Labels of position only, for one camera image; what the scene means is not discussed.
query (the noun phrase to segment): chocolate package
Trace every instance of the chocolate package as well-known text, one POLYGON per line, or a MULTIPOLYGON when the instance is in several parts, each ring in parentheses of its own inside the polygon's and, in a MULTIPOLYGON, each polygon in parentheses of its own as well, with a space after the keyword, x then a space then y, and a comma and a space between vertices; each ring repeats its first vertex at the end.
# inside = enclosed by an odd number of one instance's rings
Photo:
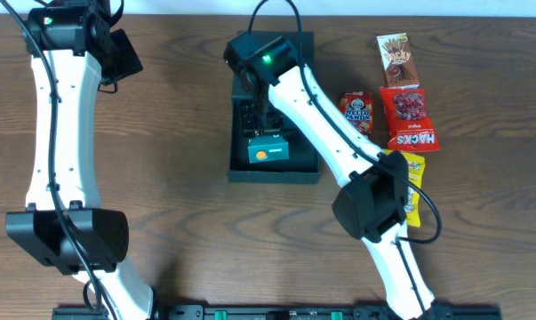
POLYGON ((372 92, 345 92, 339 110, 355 128, 368 138, 372 135, 372 92))
POLYGON ((423 89, 380 88, 388 122, 388 148, 398 151, 437 151, 439 141, 429 119, 423 89))
POLYGON ((420 85, 416 65, 413 62, 410 42, 405 33, 377 36, 380 60, 384 69, 386 86, 417 88, 420 85))

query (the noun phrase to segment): black box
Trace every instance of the black box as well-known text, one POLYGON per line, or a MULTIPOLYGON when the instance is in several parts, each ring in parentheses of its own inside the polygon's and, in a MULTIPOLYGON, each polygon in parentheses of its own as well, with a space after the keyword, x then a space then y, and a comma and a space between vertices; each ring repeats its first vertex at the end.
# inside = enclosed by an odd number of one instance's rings
MULTIPOLYGON (((253 31, 260 45, 268 44, 279 36, 289 39, 296 47, 297 32, 253 31)), ((303 33, 303 55, 305 62, 313 70, 314 34, 303 33)), ((259 183, 300 183, 315 184, 321 173, 319 171, 319 154, 311 142, 299 129, 286 136, 289 142, 290 157, 288 160, 250 164, 248 160, 248 138, 242 134, 242 115, 240 104, 252 100, 252 95, 245 92, 240 80, 234 77, 232 83, 232 143, 230 148, 230 167, 228 181, 259 182, 259 183)))

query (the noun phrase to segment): wood grain surface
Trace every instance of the wood grain surface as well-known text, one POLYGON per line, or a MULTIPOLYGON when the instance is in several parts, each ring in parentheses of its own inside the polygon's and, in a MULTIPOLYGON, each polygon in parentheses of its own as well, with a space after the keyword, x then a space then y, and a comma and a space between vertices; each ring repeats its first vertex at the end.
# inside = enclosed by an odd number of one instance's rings
MULTIPOLYGON (((441 239, 414 246, 438 298, 500 305, 536 319, 536 19, 304 18, 316 32, 327 94, 372 90, 375 139, 387 127, 374 38, 408 32, 443 150, 427 154, 424 189, 441 239)), ((351 304, 384 300, 368 251, 333 218, 338 187, 229 184, 231 72, 221 59, 247 17, 125 16, 144 70, 99 94, 95 165, 103 206, 126 213, 129 256, 168 303, 351 304)), ((294 30, 261 17, 257 29, 294 30)), ((24 208, 36 95, 20 29, 0 15, 0 318, 48 319, 81 303, 82 285, 41 267, 4 231, 24 208)), ((427 236, 434 220, 420 208, 427 236)))

